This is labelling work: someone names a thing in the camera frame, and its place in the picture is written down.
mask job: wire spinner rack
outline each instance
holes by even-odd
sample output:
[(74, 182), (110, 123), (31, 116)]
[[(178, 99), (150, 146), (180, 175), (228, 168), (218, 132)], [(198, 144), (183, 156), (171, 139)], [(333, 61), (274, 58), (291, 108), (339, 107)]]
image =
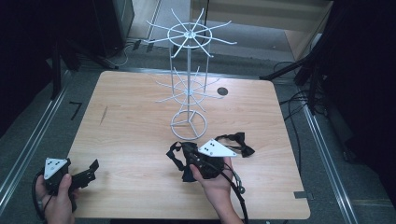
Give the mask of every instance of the wire spinner rack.
[[(167, 30), (167, 36), (165, 38), (149, 40), (146, 41), (147, 43), (156, 43), (160, 41), (169, 42), (169, 61), (172, 82), (171, 85), (163, 84), (158, 81), (156, 82), (161, 86), (172, 89), (172, 96), (157, 102), (161, 103), (172, 99), (177, 101), (180, 104), (180, 109), (172, 117), (170, 124), (172, 132), (181, 139), (195, 140), (200, 138), (206, 132), (207, 121), (202, 113), (200, 113), (196, 109), (191, 109), (191, 107), (197, 105), (202, 111), (205, 112), (205, 109), (202, 107), (201, 102), (206, 97), (216, 99), (222, 98), (222, 96), (206, 94), (206, 87), (219, 81), (219, 78), (217, 78), (215, 81), (207, 83), (209, 59), (214, 57), (210, 54), (210, 43), (212, 40), (216, 40), (228, 45), (234, 45), (236, 44), (236, 42), (228, 42), (219, 38), (215, 38), (212, 33), (212, 30), (226, 26), (230, 24), (231, 21), (208, 28), (205, 25), (198, 23), (204, 14), (204, 9), (202, 9), (201, 14), (196, 22), (182, 22), (175, 14), (174, 10), (171, 9), (171, 11), (178, 21), (178, 23), (173, 27), (167, 28), (147, 21), (150, 26)], [(197, 38), (202, 38), (201, 43), (197, 40)], [(177, 50), (174, 54), (172, 54), (172, 45), (177, 47)], [(180, 53), (182, 49), (187, 50), (187, 75), (184, 77), (181, 76), (180, 73), (173, 66), (173, 59), (176, 58), (176, 56)], [(197, 79), (200, 69), (199, 66), (195, 71), (193, 77), (191, 77), (191, 51), (193, 49), (201, 49), (206, 55), (206, 70), (204, 83)], [(175, 81), (174, 71), (177, 75), (178, 81)], [(185, 132), (181, 134), (177, 131), (179, 130), (179, 128), (186, 127), (192, 129), (192, 134), (186, 135)]]

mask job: black wire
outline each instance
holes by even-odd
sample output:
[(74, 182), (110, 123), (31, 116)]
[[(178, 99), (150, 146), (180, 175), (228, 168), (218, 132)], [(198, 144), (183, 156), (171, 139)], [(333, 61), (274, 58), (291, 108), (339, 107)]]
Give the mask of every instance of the black wire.
[[(248, 210), (247, 210), (247, 207), (246, 207), (246, 205), (245, 205), (245, 199), (242, 197), (241, 193), (239, 192), (238, 187), (237, 187), (237, 186), (235, 185), (235, 183), (230, 179), (230, 177), (228, 177), (226, 174), (224, 174), (224, 172), (222, 172), (221, 170), (219, 170), (216, 166), (212, 165), (211, 163), (209, 163), (209, 162), (207, 162), (207, 161), (202, 161), (202, 162), (203, 162), (204, 164), (206, 164), (206, 165), (212, 167), (213, 169), (219, 171), (220, 174), (221, 174), (222, 176), (224, 176), (224, 178), (230, 183), (231, 188), (233, 189), (233, 192), (235, 193), (236, 197), (238, 198), (238, 200), (239, 200), (239, 202), (240, 202), (240, 204), (241, 204), (242, 212), (244, 213), (244, 220), (245, 220), (244, 222), (245, 222), (245, 224), (248, 224)], [(224, 163), (224, 164), (226, 164), (226, 165), (229, 167), (229, 169), (233, 172), (233, 175), (235, 175), (233, 169), (232, 169), (227, 163)]]
[(44, 169), (42, 169), (37, 174), (35, 174), (35, 177), (34, 177), (33, 183), (32, 183), (32, 199), (33, 199), (33, 205), (35, 206), (35, 212), (37, 213), (38, 217), (42, 221), (45, 221), (46, 218), (45, 218), (44, 212), (42, 212), (40, 207), (38, 206), (37, 197), (35, 195), (35, 184), (37, 183), (38, 177), (43, 175), (43, 174), (44, 174)]
[(290, 117), (290, 122), (291, 122), (291, 126), (293, 127), (293, 130), (294, 130), (294, 134), (295, 134), (295, 136), (296, 136), (296, 140), (297, 140), (297, 147), (298, 147), (298, 173), (301, 175), (301, 144), (300, 144), (300, 137), (299, 137), (299, 135), (298, 135), (298, 133), (297, 133), (297, 129), (296, 129), (296, 126), (295, 126), (295, 124), (294, 124), (294, 120), (293, 120), (293, 116), (292, 116), (292, 114), (291, 114), (291, 111), (290, 111), (290, 102), (291, 101), (289, 101), (289, 103), (288, 103), (288, 110), (289, 110), (289, 117)]

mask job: hand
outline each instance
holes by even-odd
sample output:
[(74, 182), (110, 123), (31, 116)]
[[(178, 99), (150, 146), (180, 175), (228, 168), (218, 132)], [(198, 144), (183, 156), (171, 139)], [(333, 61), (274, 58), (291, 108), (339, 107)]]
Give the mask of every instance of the hand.
[[(231, 165), (231, 159), (229, 157), (225, 157), (224, 162), (230, 167), (225, 166), (223, 173), (233, 180), (233, 172), (230, 170), (230, 168), (233, 168)], [(203, 179), (195, 165), (191, 164), (190, 168), (194, 178), (200, 182), (204, 188), (206, 198), (215, 208), (221, 223), (243, 223), (236, 214), (233, 209), (233, 204), (231, 203), (230, 182), (228, 182), (228, 180), (222, 175), (218, 175), (216, 178)]]
[(41, 199), (45, 207), (45, 216), (49, 224), (71, 224), (75, 223), (72, 213), (72, 204), (69, 199), (68, 191), (72, 184), (72, 177), (64, 175), (59, 185), (58, 196), (50, 196), (46, 190), (43, 175), (39, 176), (35, 183), (35, 194), (37, 199)]

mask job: gray floor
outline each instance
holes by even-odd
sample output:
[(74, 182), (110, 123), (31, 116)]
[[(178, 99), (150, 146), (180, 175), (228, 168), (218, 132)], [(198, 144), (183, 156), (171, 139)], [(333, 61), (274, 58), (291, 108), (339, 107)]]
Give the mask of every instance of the gray floor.
[[(162, 5), (158, 16), (160, 17), (162, 13), (166, 14), (168, 9), (169, 7)], [(256, 79), (258, 76), (270, 74), (288, 64), (281, 62), (292, 60), (290, 49), (287, 48), (288, 45), (284, 42), (285, 37), (282, 36), (281, 31), (263, 31), (272, 33), (268, 36), (273, 38), (262, 40), (260, 43), (262, 50), (254, 48), (256, 44), (249, 45), (257, 43), (257, 41), (248, 41), (245, 34), (253, 34), (249, 30), (255, 30), (256, 33), (256, 28), (244, 26), (243, 33), (233, 30), (234, 33), (224, 36), (226, 39), (234, 38), (233, 41), (238, 41), (242, 46), (238, 50), (231, 50), (232, 53), (221, 49), (214, 51), (215, 57), (211, 59), (209, 66), (211, 76)], [(255, 50), (259, 51), (257, 54), (260, 57), (253, 56), (255, 54), (252, 52)], [(128, 61), (120, 66), (121, 71), (139, 72), (143, 71), (142, 68), (144, 68), (144, 71), (150, 69), (149, 71), (152, 72), (169, 73), (169, 51), (161, 45), (156, 44), (152, 50), (148, 50), (148, 46), (142, 44), (136, 50), (128, 48), (125, 50), (125, 54), (128, 56)], [(185, 57), (185, 53), (181, 53), (180, 58), (176, 59), (177, 69), (184, 69)], [(53, 113), (47, 130), (41, 133), (41, 137), (37, 138), (36, 144), (33, 146), (27, 145), (37, 123), (50, 103), (51, 85), (48, 85), (37, 95), (31, 105), (26, 108), (0, 139), (0, 179), (2, 183), (7, 182), (7, 178), (15, 177), (9, 176), (9, 174), (12, 172), (12, 167), (18, 157), (25, 155), (25, 151), (29, 148), (32, 152), (31, 161), (26, 164), (25, 170), (21, 170), (20, 179), (17, 178), (18, 185), (15, 189), (10, 189), (13, 193), (9, 195), (9, 200), (1, 203), (1, 223), (39, 223), (38, 219), (35, 218), (35, 211), (31, 202), (30, 187), (33, 176), (43, 166), (45, 158), (64, 158), (67, 156), (97, 78), (103, 71), (101, 67), (84, 57), (80, 59), (83, 64), (81, 69), (78, 72), (64, 75), (65, 80), (69, 80), (64, 82), (64, 84), (68, 83), (67, 89), (61, 94), (59, 108)], [(193, 59), (196, 64), (205, 65), (205, 55), (202, 52), (194, 53)], [(126, 58), (124, 53), (121, 52), (109, 60), (113, 63), (124, 63)], [(298, 91), (298, 88), (292, 82), (293, 77), (294, 73), (290, 72), (274, 80), (279, 102), (289, 100)], [(76, 111), (76, 106), (69, 104), (70, 102), (82, 103), (82, 108), (73, 120), (71, 118)], [(302, 102), (290, 102), (290, 109), (298, 108), (301, 104)], [(284, 117), (286, 117), (289, 114), (288, 104), (282, 105), (281, 109)], [(322, 115), (315, 115), (315, 119), (318, 121), (326, 147), (329, 149), (336, 171), (340, 175), (359, 223), (396, 223), (395, 210), (377, 175), (363, 164), (351, 164), (344, 161), (340, 143), (332, 131), (330, 122)], [(294, 114), (292, 120), (298, 138), (291, 119), (287, 119), (285, 122), (290, 141), (296, 161), (299, 163), (300, 153), (297, 139), (300, 140), (301, 163), (299, 165), (302, 171), (301, 178), (305, 190), (312, 193), (314, 199), (309, 201), (311, 217), (308, 220), (290, 220), (289, 223), (347, 223), (343, 217), (342, 209), (340, 209), (339, 200), (334, 194), (332, 182), (319, 153), (317, 139), (311, 131), (304, 109)], [(1, 196), (5, 195), (4, 191), (5, 189), (2, 187), (0, 190)], [(266, 221), (275, 224), (284, 223), (284, 220), (253, 220), (251, 223), (266, 223)], [(109, 223), (109, 220), (79, 218), (77, 223)]]

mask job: circular wire frame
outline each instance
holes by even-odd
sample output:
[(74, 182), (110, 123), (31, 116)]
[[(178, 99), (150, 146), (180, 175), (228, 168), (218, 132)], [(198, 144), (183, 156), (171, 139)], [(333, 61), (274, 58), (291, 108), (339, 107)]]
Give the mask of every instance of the circular wire frame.
[[(184, 115), (184, 114), (186, 114), (187, 113), (187, 116), (188, 116), (188, 118), (187, 119), (184, 119), (184, 120), (182, 120), (182, 121), (177, 121), (177, 122), (175, 122), (175, 119), (177, 119), (179, 116), (181, 116), (182, 114)], [(192, 122), (192, 120), (194, 119), (194, 118), (200, 118), (201, 119), (201, 122), (204, 124), (204, 128), (200, 131), (200, 132), (197, 132), (197, 130), (195, 129), (195, 125), (193, 124), (193, 122)], [(186, 123), (188, 123), (190, 126), (191, 126), (191, 128), (192, 128), (192, 130), (193, 130), (193, 134), (194, 134), (194, 136), (183, 136), (183, 135), (181, 135), (181, 134), (179, 134), (179, 133), (177, 133), (177, 130), (175, 129), (176, 127), (180, 127), (180, 128), (187, 128), (187, 127), (183, 127), (183, 124), (186, 124)], [(202, 135), (204, 135), (204, 133), (206, 132), (206, 128), (207, 128), (207, 122), (206, 122), (206, 119), (205, 119), (205, 117), (200, 113), (200, 112), (198, 112), (198, 111), (196, 111), (196, 110), (182, 110), (182, 111), (179, 111), (179, 112), (177, 112), (173, 117), (172, 117), (172, 122), (171, 122), (171, 129), (172, 129), (172, 132), (177, 136), (177, 137), (179, 137), (179, 138), (181, 138), (181, 139), (183, 139), (183, 140), (188, 140), (188, 141), (190, 141), (190, 140), (195, 140), (195, 139), (198, 139), (198, 138), (200, 138)]]
[[(196, 28), (201, 28), (201, 30), (195, 32), (194, 30)], [(205, 31), (208, 31), (209, 36), (207, 36), (205, 38), (205, 41), (203, 43), (199, 43), (197, 41), (197, 39), (195, 39), (195, 37), (197, 37), (197, 36), (200, 37), (198, 35), (198, 33), (205, 32)], [(181, 35), (180, 37), (177, 37), (175, 35), (171, 35), (171, 32), (173, 32), (174, 34), (179, 34), (179, 32), (181, 32), (181, 33), (183, 33), (183, 35)], [(212, 40), (213, 35), (212, 35), (212, 31), (209, 28), (207, 28), (206, 26), (202, 25), (202, 24), (195, 23), (195, 22), (183, 22), (183, 23), (180, 23), (180, 24), (176, 24), (172, 28), (170, 28), (168, 30), (167, 37), (168, 37), (169, 41), (172, 44), (178, 46), (179, 48), (198, 49), (198, 48), (203, 48), (204, 46), (208, 45), (210, 43), (210, 41)], [(175, 41), (176, 39), (180, 39), (180, 38), (185, 38), (184, 41), (181, 44), (177, 43)], [(186, 44), (187, 40), (189, 40), (189, 39), (194, 39), (195, 42), (194, 42), (193, 45), (190, 45), (192, 43), (192, 42), (190, 42), (189, 45), (186, 46), (185, 44)]]
[(191, 86), (193, 86), (193, 84), (196, 84), (196, 86), (198, 86), (198, 87), (195, 87), (195, 88), (191, 88), (190, 89), (190, 91), (188, 90), (188, 89), (181, 89), (181, 88), (177, 88), (177, 86), (178, 85), (180, 85), (180, 84), (182, 84), (183, 83), (183, 81), (179, 81), (179, 82), (177, 82), (176, 84), (175, 84), (175, 89), (176, 90), (179, 90), (180, 92), (182, 92), (186, 97), (193, 97), (193, 95), (196, 93), (196, 95), (199, 95), (200, 97), (197, 99), (197, 98), (195, 98), (195, 97), (193, 97), (193, 99), (194, 99), (194, 102), (193, 103), (189, 103), (189, 104), (187, 104), (186, 103), (186, 98), (182, 101), (181, 99), (178, 99), (177, 98), (177, 96), (178, 96), (178, 94), (175, 94), (175, 93), (173, 93), (173, 96), (174, 96), (174, 100), (176, 101), (176, 102), (178, 102), (179, 104), (181, 104), (181, 105), (198, 105), (198, 104), (200, 104), (204, 99), (205, 99), (205, 92), (204, 92), (204, 84), (202, 84), (201, 82), (199, 82), (199, 81), (196, 81), (196, 80), (192, 80), (191, 81)]

